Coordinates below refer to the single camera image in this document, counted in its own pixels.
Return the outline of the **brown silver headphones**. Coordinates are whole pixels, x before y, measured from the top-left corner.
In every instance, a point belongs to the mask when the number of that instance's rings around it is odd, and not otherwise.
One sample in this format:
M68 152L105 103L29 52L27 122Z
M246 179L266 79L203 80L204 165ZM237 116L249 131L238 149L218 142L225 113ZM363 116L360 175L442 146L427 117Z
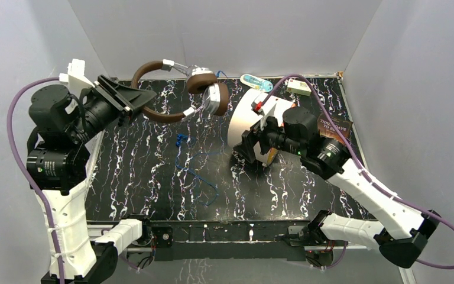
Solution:
M231 104L231 92L226 83L221 82L214 72L208 67L198 65L185 65L170 59L152 60L143 63L132 75L130 87L139 89L141 79L157 71L175 70L185 78L179 87L166 86L157 92L157 95L171 95L177 99L184 95L188 105L183 109L154 108L155 103L146 103L141 108L143 119L151 124L169 125L180 123L193 117L198 112L215 117L224 116Z

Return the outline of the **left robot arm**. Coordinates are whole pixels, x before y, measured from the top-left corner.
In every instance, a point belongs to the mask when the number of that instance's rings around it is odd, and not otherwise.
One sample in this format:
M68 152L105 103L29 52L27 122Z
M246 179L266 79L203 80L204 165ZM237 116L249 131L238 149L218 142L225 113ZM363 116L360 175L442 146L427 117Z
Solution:
M135 214L90 238L85 208L90 158L86 144L113 122L132 122L154 97L153 91L120 85L106 76L81 87L78 95L61 84L32 95L29 116L35 129L25 166L50 232L51 264L42 283L102 283L128 247L154 244L147 219Z

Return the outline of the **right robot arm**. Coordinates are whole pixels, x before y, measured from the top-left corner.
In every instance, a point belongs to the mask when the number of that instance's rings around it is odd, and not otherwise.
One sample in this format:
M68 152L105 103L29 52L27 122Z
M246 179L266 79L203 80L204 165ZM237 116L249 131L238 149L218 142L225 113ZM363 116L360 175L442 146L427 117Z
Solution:
M298 237L317 245L343 240L378 250L396 266L411 267L438 226L437 215L400 204L393 194L379 191L366 179L338 140L321 135L317 118L306 108L286 109L281 118L256 115L250 121L232 121L228 143L248 163L271 150L299 157L310 172L339 187L375 217L374 221L341 217L320 211Z

